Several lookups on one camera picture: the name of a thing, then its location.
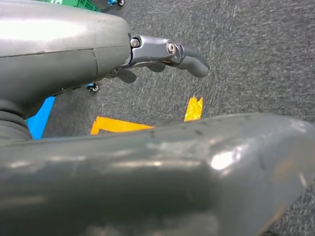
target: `bolt head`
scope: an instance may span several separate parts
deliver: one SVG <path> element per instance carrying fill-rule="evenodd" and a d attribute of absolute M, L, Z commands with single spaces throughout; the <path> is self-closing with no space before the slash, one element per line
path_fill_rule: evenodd
<path fill-rule="evenodd" d="M 169 43 L 167 44 L 167 50 L 168 50 L 168 53 L 173 55 L 173 54 L 175 53 L 176 47 L 174 45 L 174 43 L 169 42 Z"/>
<path fill-rule="evenodd" d="M 137 38 L 133 38 L 133 39 L 130 40 L 130 45 L 133 48 L 136 48 L 136 47 L 140 46 L 140 42 Z"/>

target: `robotic finger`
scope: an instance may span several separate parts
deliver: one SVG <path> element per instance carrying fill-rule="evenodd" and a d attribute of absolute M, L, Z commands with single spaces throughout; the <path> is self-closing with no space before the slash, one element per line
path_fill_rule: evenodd
<path fill-rule="evenodd" d="M 128 74 L 122 74 L 122 72 L 128 68 L 144 66 L 159 73 L 168 65 L 187 70 L 198 78 L 205 77 L 210 70 L 209 65 L 198 52 L 168 39 L 134 35 L 131 37 L 131 48 L 131 56 L 127 64 L 116 68 L 107 78 L 117 76 L 124 80 L 131 72 Z"/>

